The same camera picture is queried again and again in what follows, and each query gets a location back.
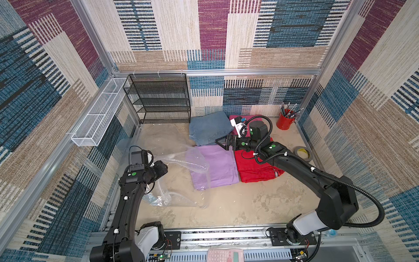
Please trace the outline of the pink trousers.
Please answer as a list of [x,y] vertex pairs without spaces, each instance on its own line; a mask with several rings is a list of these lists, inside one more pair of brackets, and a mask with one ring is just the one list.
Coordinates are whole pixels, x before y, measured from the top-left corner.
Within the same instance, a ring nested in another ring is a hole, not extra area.
[[241,130],[242,124],[236,123],[236,119],[238,117],[240,118],[241,122],[244,123],[245,120],[251,119],[252,117],[254,117],[254,115],[248,115],[248,116],[230,115],[229,116],[230,124],[233,126],[232,134],[238,135],[239,137],[241,137],[241,135],[239,134],[239,131]]

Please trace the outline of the blue denim jeans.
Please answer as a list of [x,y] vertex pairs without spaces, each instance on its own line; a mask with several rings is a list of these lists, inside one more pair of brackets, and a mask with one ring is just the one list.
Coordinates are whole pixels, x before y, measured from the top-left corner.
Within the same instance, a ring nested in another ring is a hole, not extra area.
[[233,126],[223,111],[201,117],[192,117],[189,123],[189,138],[196,146],[213,145],[215,140],[230,134]]

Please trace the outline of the lilac garment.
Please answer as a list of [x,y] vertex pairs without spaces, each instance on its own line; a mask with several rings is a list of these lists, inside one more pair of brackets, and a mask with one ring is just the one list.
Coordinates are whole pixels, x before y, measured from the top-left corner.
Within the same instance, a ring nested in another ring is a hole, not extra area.
[[239,172],[232,150],[226,151],[218,145],[198,146],[196,149],[208,166],[205,173],[191,171],[193,186],[196,190],[202,191],[239,183]]

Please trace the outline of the red garment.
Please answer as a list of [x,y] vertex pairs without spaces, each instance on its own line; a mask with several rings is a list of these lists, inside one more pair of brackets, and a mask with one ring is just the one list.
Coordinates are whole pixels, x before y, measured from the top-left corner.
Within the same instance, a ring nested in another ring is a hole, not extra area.
[[244,183],[273,180],[285,173],[284,170],[268,163],[257,164],[253,150],[237,150],[234,154],[240,179]]

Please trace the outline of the clear plastic vacuum bag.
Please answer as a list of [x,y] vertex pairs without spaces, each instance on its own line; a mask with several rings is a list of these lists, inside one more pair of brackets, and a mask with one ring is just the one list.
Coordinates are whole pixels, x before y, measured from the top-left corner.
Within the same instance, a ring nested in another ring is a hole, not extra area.
[[176,126],[156,125],[145,127],[133,137],[123,139],[116,148],[122,153],[118,174],[131,163],[128,154],[141,148],[150,150],[154,160],[161,160],[168,166],[168,173],[157,180],[151,193],[143,197],[150,206],[198,207],[204,209],[209,201],[209,191],[196,190],[191,171],[205,173],[207,163],[196,147],[189,143],[185,134]]

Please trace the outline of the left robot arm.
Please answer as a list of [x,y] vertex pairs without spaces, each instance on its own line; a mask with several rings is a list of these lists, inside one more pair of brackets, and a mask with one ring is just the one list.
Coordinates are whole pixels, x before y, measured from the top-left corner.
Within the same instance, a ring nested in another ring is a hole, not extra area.
[[135,231],[136,219],[147,185],[168,172],[168,166],[157,161],[151,167],[131,171],[127,167],[119,180],[120,199],[111,227],[100,246],[92,248],[91,262],[145,262],[153,246],[165,244],[160,221],[144,224]]

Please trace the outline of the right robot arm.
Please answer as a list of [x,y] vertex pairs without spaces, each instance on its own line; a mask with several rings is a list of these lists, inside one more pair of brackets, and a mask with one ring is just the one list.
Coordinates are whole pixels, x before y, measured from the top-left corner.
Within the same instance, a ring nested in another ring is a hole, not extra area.
[[[319,197],[316,209],[292,219],[284,231],[287,242],[299,245],[304,237],[317,231],[338,230],[341,227],[371,228],[385,218],[383,205],[372,194],[355,186],[346,176],[340,178],[309,164],[286,146],[271,140],[272,121],[265,116],[256,116],[244,122],[236,135],[226,135],[215,143],[225,150],[252,151],[259,165],[277,167],[299,180]],[[350,223],[358,212],[357,194],[368,198],[378,210],[375,220],[366,223]]]

